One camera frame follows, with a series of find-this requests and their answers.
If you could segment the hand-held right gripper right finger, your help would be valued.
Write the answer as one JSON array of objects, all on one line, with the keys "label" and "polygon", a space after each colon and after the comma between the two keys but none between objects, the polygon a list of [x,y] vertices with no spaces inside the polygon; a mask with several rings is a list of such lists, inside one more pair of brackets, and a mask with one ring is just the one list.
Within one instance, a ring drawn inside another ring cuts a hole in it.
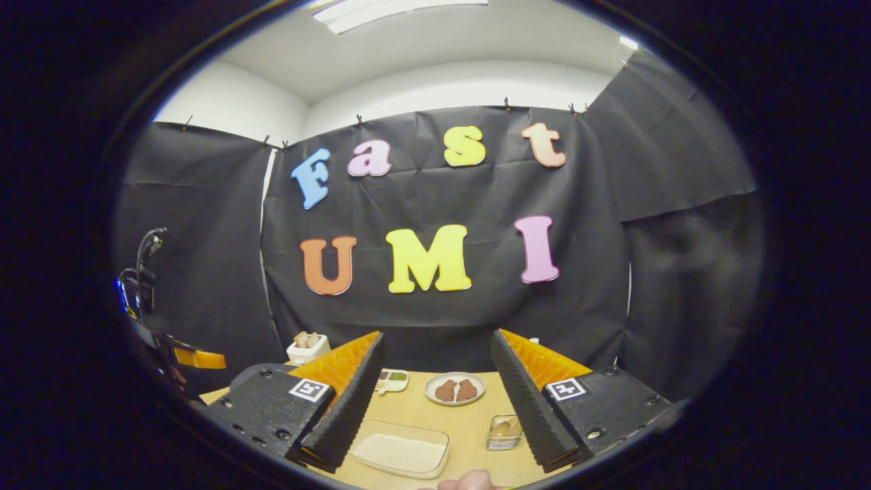
[{"label": "hand-held right gripper right finger", "polygon": [[618,366],[592,370],[505,329],[493,335],[491,358],[545,472],[637,440],[676,409]]}]

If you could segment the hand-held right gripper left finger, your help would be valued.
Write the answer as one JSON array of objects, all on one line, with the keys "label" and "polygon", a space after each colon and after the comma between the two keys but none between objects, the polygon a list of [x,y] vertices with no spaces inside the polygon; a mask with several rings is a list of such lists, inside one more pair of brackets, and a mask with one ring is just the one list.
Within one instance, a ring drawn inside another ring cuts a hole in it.
[{"label": "hand-held right gripper left finger", "polygon": [[209,419],[259,452],[334,472],[366,415],[385,359],[374,331],[305,365],[255,365],[209,403]]}]

